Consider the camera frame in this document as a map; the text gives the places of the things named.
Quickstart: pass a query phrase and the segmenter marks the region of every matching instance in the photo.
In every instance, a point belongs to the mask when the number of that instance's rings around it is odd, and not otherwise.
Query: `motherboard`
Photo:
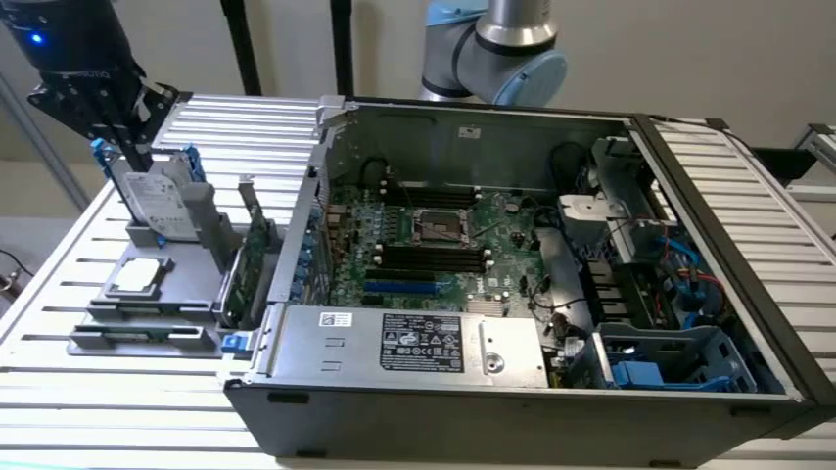
[[[537,207],[518,191],[335,187],[330,305],[530,317]]]

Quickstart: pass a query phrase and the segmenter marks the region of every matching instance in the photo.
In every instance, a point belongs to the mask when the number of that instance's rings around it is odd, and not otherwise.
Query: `power supply label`
[[[379,366],[407,372],[463,373],[461,319],[383,313]]]

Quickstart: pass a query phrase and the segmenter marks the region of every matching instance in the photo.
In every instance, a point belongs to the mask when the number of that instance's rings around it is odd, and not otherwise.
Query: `sticker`
[[[463,373],[457,316],[383,313],[379,366],[407,372]]]
[[[147,226],[169,240],[197,240],[194,225],[173,181],[161,174],[150,173],[125,173],[123,180]]]
[[[458,137],[462,139],[478,139],[482,137],[482,130],[477,127],[458,127]]]
[[[351,326],[351,314],[345,311],[322,311],[318,314],[318,326]]]

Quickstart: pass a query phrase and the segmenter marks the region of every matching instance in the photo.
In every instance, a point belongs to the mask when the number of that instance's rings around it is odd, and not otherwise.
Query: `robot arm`
[[[0,19],[39,72],[31,105],[87,139],[118,146],[130,168],[147,171],[178,92],[146,82],[109,0],[3,0]]]
[[[550,0],[431,2],[421,99],[475,95],[495,105],[542,106],[565,77],[549,7]]]

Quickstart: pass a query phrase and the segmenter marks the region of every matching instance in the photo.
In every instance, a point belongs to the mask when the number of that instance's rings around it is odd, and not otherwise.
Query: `black pole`
[[[243,0],[221,0],[221,9],[223,10],[225,23],[231,36],[231,47],[234,48],[234,59],[237,60],[237,71],[239,72],[239,81],[243,85],[243,93],[250,96],[261,96],[261,80],[258,79],[255,55],[251,50]]]
[[[351,0],[330,0],[337,94],[353,96]]]

